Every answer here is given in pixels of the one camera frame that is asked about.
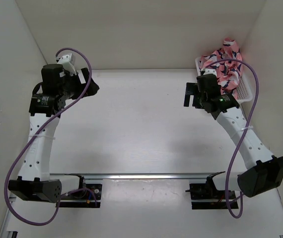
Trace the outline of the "pink shark print shorts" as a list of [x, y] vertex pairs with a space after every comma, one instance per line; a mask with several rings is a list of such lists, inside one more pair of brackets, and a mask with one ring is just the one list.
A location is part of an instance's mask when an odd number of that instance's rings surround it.
[[206, 56], [201, 56], [199, 68], [216, 70], [217, 82], [221, 86], [221, 94], [230, 93], [237, 99], [237, 87], [243, 72], [243, 65], [237, 61], [229, 60], [218, 62], [208, 67], [211, 63], [222, 59], [242, 60], [240, 47], [235, 40], [225, 38], [219, 49]]

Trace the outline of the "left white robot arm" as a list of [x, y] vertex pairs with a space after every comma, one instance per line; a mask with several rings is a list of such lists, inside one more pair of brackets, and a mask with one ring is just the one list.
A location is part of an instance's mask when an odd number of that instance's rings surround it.
[[17, 179], [8, 182], [8, 190], [25, 201], [56, 203], [69, 187], [75, 198], [86, 195], [87, 187], [79, 175], [50, 178], [50, 155], [55, 130], [66, 100], [94, 96], [99, 86], [90, 79], [88, 68], [72, 73], [62, 64], [47, 64], [41, 69], [42, 82], [33, 91], [29, 107], [30, 130], [23, 165]]

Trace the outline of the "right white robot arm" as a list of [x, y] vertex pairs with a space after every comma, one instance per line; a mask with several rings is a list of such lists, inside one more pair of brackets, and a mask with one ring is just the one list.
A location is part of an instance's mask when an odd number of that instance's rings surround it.
[[240, 191], [254, 197], [280, 186], [283, 180], [283, 156], [276, 157], [267, 149], [246, 124], [239, 103], [231, 94], [221, 94], [214, 74], [197, 77], [188, 82], [185, 90], [185, 107], [203, 109], [223, 127], [238, 147], [246, 170], [243, 172], [218, 172], [207, 178], [206, 194], [219, 197], [223, 191]]

